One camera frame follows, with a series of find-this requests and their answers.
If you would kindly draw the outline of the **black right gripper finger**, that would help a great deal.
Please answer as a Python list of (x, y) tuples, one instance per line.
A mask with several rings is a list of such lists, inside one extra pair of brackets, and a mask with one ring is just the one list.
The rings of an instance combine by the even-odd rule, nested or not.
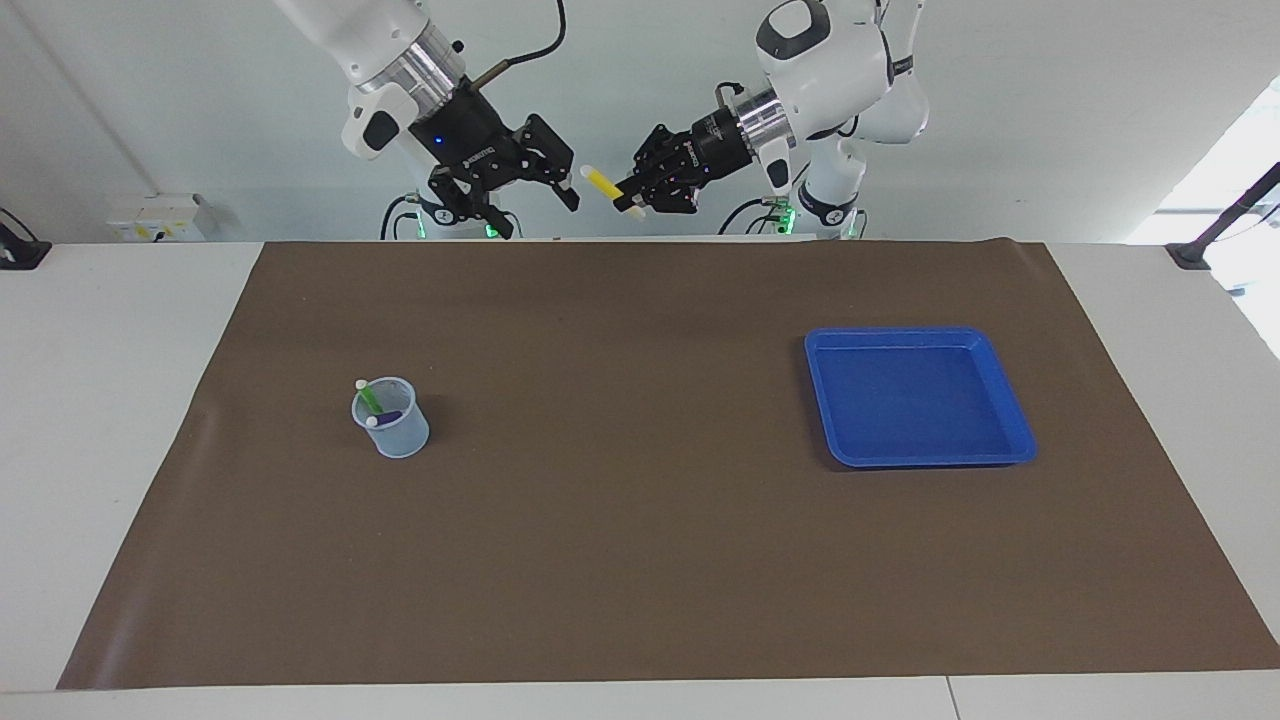
[(512, 240), (516, 227), (470, 170), (438, 165), (428, 177), (428, 191), (435, 199), (429, 219), (445, 231), (483, 232), (484, 237)]
[(530, 114), (512, 133), (521, 181), (548, 187), (568, 211), (577, 211), (581, 199), (572, 186), (573, 150), (538, 115)]

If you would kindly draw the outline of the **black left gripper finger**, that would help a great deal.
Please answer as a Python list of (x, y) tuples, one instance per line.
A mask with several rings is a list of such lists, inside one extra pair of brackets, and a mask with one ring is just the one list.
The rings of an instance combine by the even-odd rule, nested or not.
[(621, 196), (612, 204), (618, 211), (646, 208), (659, 214), (692, 215), (698, 213), (701, 177), (630, 176), (617, 187)]
[(654, 126), (634, 154), (632, 176), (684, 178), (701, 168), (691, 129), (673, 132), (666, 124)]

